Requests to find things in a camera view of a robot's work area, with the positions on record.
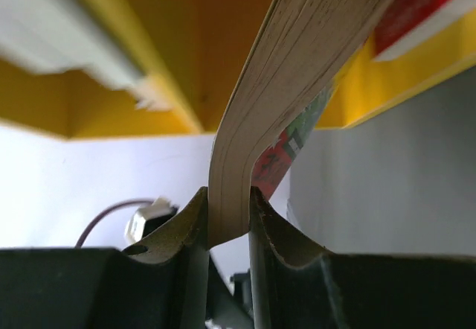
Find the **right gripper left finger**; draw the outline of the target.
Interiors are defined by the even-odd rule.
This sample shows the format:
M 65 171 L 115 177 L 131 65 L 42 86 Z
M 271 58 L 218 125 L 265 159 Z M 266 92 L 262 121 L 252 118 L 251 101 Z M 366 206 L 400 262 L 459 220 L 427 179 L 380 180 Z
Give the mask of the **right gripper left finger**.
M 208 190 L 137 243 L 1 252 L 3 328 L 203 328 Z

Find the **green cover book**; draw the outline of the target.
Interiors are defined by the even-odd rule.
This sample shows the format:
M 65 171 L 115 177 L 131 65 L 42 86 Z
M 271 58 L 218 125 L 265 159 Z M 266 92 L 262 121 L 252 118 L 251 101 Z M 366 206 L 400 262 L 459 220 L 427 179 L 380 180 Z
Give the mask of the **green cover book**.
M 392 1 L 272 1 L 213 143 L 209 247 L 247 233 L 257 159 L 331 82 Z

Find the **light teal cover book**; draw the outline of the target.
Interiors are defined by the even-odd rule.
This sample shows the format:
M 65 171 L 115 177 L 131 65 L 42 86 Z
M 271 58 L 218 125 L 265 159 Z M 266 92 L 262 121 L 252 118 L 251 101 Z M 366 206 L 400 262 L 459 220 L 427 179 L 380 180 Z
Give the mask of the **light teal cover book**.
M 139 109 L 171 109 L 77 0 L 1 0 L 1 58 L 31 74 L 81 70 L 107 89 L 130 93 Z

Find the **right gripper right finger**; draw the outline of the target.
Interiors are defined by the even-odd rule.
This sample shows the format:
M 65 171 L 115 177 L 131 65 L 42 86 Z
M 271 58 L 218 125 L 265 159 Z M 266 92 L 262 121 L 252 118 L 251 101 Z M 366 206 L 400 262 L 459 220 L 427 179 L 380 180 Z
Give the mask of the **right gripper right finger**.
M 336 254 L 250 193 L 256 328 L 473 328 L 475 259 Z

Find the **red treehouse book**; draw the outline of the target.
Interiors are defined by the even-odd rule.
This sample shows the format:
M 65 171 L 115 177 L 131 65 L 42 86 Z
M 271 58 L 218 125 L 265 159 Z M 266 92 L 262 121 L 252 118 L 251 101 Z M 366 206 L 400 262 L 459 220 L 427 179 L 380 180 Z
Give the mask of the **red treehouse book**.
M 473 9 L 475 0 L 394 0 L 374 30 L 374 60 L 401 57 Z

